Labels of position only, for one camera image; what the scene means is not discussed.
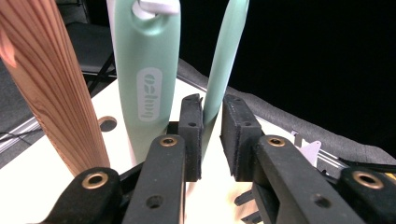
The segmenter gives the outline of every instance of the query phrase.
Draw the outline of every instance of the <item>mint green toothbrush handle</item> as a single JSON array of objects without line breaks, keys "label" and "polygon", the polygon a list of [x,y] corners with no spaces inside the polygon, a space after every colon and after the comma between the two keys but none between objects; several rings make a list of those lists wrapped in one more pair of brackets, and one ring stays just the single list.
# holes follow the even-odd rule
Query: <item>mint green toothbrush handle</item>
[{"label": "mint green toothbrush handle", "polygon": [[203,155],[233,69],[233,61],[248,14],[248,2],[230,0],[221,24],[204,104]]}]

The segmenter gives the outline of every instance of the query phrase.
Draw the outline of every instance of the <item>black background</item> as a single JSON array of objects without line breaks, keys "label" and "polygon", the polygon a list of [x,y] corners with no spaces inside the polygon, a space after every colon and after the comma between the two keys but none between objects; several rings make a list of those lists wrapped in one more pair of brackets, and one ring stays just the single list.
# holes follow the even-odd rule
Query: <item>black background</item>
[{"label": "black background", "polygon": [[[228,1],[180,2],[180,58],[208,76]],[[250,0],[229,85],[396,157],[395,74],[395,0]]]}]

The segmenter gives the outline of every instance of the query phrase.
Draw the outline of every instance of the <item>circular hole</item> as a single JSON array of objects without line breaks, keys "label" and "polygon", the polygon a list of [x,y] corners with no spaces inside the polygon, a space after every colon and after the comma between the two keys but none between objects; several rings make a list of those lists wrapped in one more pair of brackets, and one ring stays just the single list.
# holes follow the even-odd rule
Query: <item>circular hole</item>
[{"label": "circular hole", "polygon": [[85,176],[82,181],[82,187],[84,189],[98,189],[102,187],[108,180],[108,175],[103,172],[97,172]]},{"label": "circular hole", "polygon": [[163,147],[172,147],[177,143],[177,140],[174,137],[165,137],[161,140],[160,143]]},{"label": "circular hole", "polygon": [[163,139],[163,142],[165,144],[172,144],[172,143],[174,143],[174,140],[172,138],[166,138],[166,139]]},{"label": "circular hole", "polygon": [[151,196],[146,200],[146,206],[150,209],[159,208],[161,207],[162,204],[163,204],[163,197],[159,195]]},{"label": "circular hole", "polygon": [[280,141],[279,141],[279,139],[271,139],[271,143],[279,145]]},{"label": "circular hole", "polygon": [[375,180],[373,180],[370,176],[362,175],[360,177],[360,179],[362,181],[365,181],[365,182],[369,183],[369,184],[374,184],[375,183]]},{"label": "circular hole", "polygon": [[384,184],[382,181],[376,177],[375,175],[362,172],[362,171],[355,171],[353,172],[353,178],[360,183],[361,185],[369,188],[369,189],[382,189],[384,188]]},{"label": "circular hole", "polygon": [[330,208],[330,206],[332,206],[330,201],[327,198],[321,196],[320,194],[315,194],[313,200],[317,206],[322,208]]},{"label": "circular hole", "polygon": [[98,122],[100,130],[104,133],[110,132],[117,127],[117,120],[110,116],[102,117]]},{"label": "circular hole", "polygon": [[88,180],[88,183],[90,183],[90,184],[97,184],[97,183],[101,182],[102,180],[103,180],[103,178],[102,178],[100,175],[95,175],[95,176],[91,177],[91,178]]},{"label": "circular hole", "polygon": [[274,147],[283,147],[286,144],[285,140],[276,137],[269,138],[267,142]]}]

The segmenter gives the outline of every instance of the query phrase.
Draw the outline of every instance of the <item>black cable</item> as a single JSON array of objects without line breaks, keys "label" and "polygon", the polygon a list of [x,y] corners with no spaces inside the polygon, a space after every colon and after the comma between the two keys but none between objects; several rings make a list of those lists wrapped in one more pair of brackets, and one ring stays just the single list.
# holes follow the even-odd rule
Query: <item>black cable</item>
[{"label": "black cable", "polygon": [[38,133],[38,132],[41,132],[41,131],[42,131],[41,129],[36,129],[36,130],[29,131],[29,132],[18,133],[18,134],[2,132],[2,133],[0,133],[0,134],[8,134],[8,135],[11,135],[11,136],[1,139],[1,140],[0,140],[0,143],[6,142],[6,141],[8,141],[9,139],[19,138],[19,139],[21,139],[23,142],[25,142],[26,144],[28,144],[29,146],[31,146],[32,143],[30,143],[30,142],[24,140],[22,137],[23,137],[24,135],[27,135],[27,134],[30,134],[30,133]]}]

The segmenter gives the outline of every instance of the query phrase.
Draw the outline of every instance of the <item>wooden stick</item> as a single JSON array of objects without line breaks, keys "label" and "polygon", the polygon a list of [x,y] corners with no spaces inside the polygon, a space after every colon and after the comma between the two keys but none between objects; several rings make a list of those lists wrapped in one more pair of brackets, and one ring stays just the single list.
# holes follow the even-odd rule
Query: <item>wooden stick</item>
[{"label": "wooden stick", "polygon": [[1,1],[0,55],[71,173],[108,167],[91,97],[53,0]]}]

